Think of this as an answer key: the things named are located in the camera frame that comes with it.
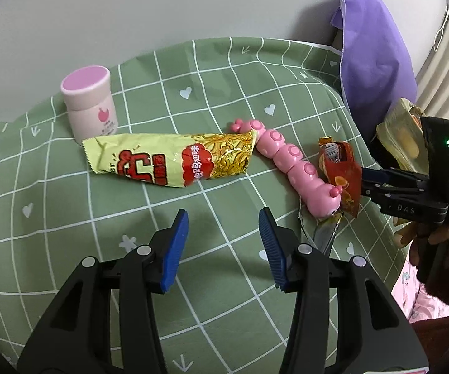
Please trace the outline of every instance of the pink caterpillar toy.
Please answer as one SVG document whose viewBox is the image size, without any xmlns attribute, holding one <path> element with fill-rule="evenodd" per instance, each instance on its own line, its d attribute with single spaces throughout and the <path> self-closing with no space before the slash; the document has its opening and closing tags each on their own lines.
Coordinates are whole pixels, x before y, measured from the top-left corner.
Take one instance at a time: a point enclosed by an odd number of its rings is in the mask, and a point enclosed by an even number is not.
<svg viewBox="0 0 449 374">
<path fill-rule="evenodd" d="M 315 218 L 326 218 L 338 210 L 342 187 L 335 187 L 319 178 L 313 164 L 302 160 L 299 148 L 285 143 L 281 133 L 273 129 L 266 130 L 264 124 L 257 119 L 245 122 L 237 119 L 231 126 L 233 132 L 246 133 L 252 129 L 258 132 L 256 148 L 259 153 L 273 159 L 276 167 L 287 175 L 311 215 Z"/>
</svg>

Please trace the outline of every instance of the purple bag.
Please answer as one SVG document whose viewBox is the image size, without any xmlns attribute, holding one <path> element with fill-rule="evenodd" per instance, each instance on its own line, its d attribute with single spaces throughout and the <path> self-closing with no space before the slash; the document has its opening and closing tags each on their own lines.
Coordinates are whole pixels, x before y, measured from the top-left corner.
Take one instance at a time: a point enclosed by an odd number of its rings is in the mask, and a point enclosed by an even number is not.
<svg viewBox="0 0 449 374">
<path fill-rule="evenodd" d="M 331 24 L 343 30 L 342 94 L 368 143 L 398 98 L 416 102 L 411 58 L 382 0 L 341 0 Z"/>
</svg>

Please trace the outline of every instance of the human hand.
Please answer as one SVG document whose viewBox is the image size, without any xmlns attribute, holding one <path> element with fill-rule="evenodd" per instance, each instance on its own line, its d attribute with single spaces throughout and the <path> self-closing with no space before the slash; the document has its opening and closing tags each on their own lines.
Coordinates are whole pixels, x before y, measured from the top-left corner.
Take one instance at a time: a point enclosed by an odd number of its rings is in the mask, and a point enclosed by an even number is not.
<svg viewBox="0 0 449 374">
<path fill-rule="evenodd" d="M 418 266 L 420 261 L 420 255 L 418 254 L 418 240 L 417 237 L 417 229 L 418 223 L 411 222 L 404 228 L 398 230 L 394 234 L 394 242 L 399 247 L 410 246 L 410 264 L 412 266 Z M 434 232 L 432 232 L 428 238 L 429 244 L 438 245 L 442 242 L 449 240 L 449 225 L 441 225 Z M 448 247 L 448 255 L 444 262 L 444 267 L 449 267 L 449 247 Z"/>
</svg>

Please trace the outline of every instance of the snack pouch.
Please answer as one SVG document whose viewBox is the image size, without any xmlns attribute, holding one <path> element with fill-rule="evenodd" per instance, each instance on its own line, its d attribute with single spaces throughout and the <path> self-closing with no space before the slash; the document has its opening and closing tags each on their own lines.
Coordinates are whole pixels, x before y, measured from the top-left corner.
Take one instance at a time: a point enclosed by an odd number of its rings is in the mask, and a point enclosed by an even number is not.
<svg viewBox="0 0 449 374">
<path fill-rule="evenodd" d="M 382 146 L 397 160 L 401 170 L 429 174 L 429 154 L 425 147 L 420 119 L 425 113 L 405 98 L 400 98 L 393 110 L 376 127 Z M 409 222 L 393 218 L 394 226 Z"/>
<path fill-rule="evenodd" d="M 201 178 L 245 173 L 257 132 L 238 135 L 134 133 L 83 141 L 95 173 L 115 173 L 157 185 L 186 187 Z"/>
<path fill-rule="evenodd" d="M 321 138 L 320 169 L 330 184 L 341 185 L 341 208 L 357 218 L 361 197 L 361 166 L 354 159 L 351 144 L 334 142 L 331 137 Z"/>
</svg>

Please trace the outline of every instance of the yellow snack bag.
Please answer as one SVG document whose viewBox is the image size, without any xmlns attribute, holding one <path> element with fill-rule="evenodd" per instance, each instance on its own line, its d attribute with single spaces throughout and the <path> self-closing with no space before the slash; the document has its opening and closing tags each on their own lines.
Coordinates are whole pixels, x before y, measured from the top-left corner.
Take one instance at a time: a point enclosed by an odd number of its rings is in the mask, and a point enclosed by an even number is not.
<svg viewBox="0 0 449 374">
<path fill-rule="evenodd" d="M 186 187 L 200 178 L 245 173 L 257 131 L 220 135 L 135 133 L 83 141 L 95 173 L 115 173 L 157 185 Z"/>
</svg>

